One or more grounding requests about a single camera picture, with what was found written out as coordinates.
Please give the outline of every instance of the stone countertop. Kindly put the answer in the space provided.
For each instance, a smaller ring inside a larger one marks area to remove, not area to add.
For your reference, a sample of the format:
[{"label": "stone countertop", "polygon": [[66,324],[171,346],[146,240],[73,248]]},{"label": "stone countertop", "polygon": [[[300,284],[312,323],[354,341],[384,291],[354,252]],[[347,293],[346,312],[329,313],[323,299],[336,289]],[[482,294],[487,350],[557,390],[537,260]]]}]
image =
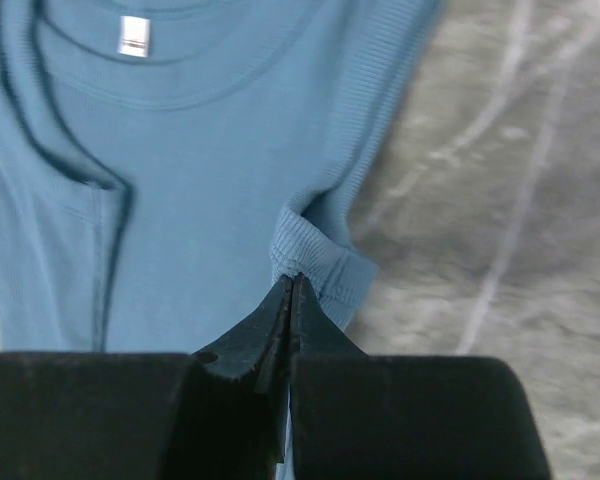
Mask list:
[{"label": "stone countertop", "polygon": [[370,353],[500,357],[600,480],[600,0],[449,0],[352,213]]}]

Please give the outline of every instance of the shirt neckline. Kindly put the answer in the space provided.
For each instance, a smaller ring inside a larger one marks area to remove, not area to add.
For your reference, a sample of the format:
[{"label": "shirt neckline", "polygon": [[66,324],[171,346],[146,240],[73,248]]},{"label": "shirt neckline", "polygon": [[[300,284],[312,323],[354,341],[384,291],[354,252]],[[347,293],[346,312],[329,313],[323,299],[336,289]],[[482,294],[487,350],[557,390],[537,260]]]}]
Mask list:
[{"label": "shirt neckline", "polygon": [[[105,0],[35,1],[30,48],[46,73],[103,100],[144,109],[183,108],[240,88],[279,57],[320,3],[188,0],[186,9],[138,10]],[[127,14],[151,20],[147,58],[117,51]]]}]

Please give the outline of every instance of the clothing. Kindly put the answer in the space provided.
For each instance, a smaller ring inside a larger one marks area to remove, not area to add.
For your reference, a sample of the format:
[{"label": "clothing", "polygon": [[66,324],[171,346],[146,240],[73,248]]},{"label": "clothing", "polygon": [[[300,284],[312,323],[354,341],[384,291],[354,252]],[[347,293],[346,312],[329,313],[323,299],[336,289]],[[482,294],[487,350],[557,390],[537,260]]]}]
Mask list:
[{"label": "clothing", "polygon": [[151,3],[0,0],[3,348],[193,352],[298,272],[344,328],[376,273],[347,212],[440,2]]}]

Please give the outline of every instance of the folded sleeve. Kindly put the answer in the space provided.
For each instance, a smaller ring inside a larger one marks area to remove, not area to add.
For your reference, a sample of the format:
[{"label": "folded sleeve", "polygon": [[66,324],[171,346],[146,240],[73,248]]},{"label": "folded sleeve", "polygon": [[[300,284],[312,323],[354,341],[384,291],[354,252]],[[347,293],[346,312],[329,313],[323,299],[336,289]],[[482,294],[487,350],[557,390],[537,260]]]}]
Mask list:
[{"label": "folded sleeve", "polygon": [[305,274],[325,313],[345,328],[377,265],[353,246],[347,216],[387,136],[443,2],[378,1],[344,61],[319,181],[285,205],[271,246],[273,280]]}]

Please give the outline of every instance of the white clothing tag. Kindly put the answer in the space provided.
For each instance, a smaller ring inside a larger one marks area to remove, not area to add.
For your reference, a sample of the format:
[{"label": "white clothing tag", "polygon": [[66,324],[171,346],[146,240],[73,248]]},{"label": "white clothing tag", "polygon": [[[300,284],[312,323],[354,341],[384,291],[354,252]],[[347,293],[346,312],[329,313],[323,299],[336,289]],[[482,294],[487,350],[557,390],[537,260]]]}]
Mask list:
[{"label": "white clothing tag", "polygon": [[148,18],[122,17],[118,53],[134,57],[149,56],[149,29]]}]

